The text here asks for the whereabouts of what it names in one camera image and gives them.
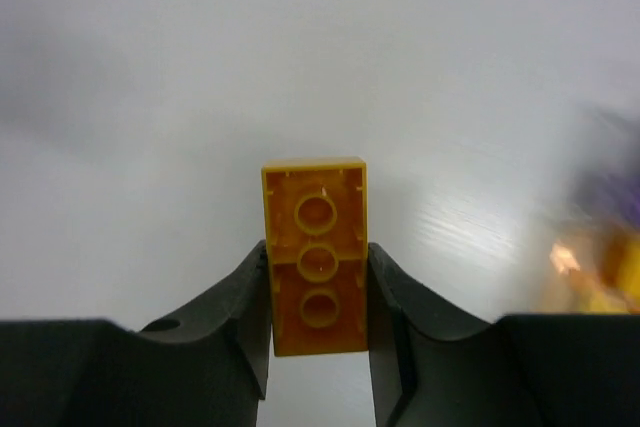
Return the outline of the clear plastic container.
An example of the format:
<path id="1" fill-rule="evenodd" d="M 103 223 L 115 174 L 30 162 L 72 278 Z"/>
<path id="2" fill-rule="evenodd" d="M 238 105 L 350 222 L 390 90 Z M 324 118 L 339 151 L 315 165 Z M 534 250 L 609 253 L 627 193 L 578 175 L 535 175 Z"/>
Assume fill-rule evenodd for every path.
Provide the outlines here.
<path id="1" fill-rule="evenodd" d="M 592 105 L 535 310 L 639 312 L 639 117 Z"/>

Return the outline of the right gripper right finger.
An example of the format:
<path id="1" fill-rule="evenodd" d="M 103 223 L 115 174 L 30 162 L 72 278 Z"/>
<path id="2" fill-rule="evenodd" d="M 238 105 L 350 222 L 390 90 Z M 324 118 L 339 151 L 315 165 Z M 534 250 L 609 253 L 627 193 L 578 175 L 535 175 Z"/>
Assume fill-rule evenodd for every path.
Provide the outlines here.
<path id="1" fill-rule="evenodd" d="M 634 315 L 485 322 L 368 255 L 369 365 L 380 426 L 635 426 Z"/>

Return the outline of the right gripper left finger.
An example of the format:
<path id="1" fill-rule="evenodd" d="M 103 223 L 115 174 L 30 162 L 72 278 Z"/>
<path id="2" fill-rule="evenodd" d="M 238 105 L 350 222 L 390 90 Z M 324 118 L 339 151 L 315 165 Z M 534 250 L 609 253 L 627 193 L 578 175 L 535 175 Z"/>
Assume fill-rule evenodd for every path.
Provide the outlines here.
<path id="1" fill-rule="evenodd" d="M 5 426 L 252 426 L 266 396 L 266 249 L 140 331 L 104 319 L 1 325 Z"/>

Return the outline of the small yellow duplo brick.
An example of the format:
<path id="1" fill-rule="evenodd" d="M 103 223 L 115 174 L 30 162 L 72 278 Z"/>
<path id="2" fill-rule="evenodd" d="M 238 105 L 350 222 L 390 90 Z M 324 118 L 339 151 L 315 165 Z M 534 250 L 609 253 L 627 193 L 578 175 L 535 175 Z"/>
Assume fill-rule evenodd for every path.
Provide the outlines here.
<path id="1" fill-rule="evenodd" d="M 273 161 L 261 180 L 275 355 L 366 350 L 365 161 Z"/>

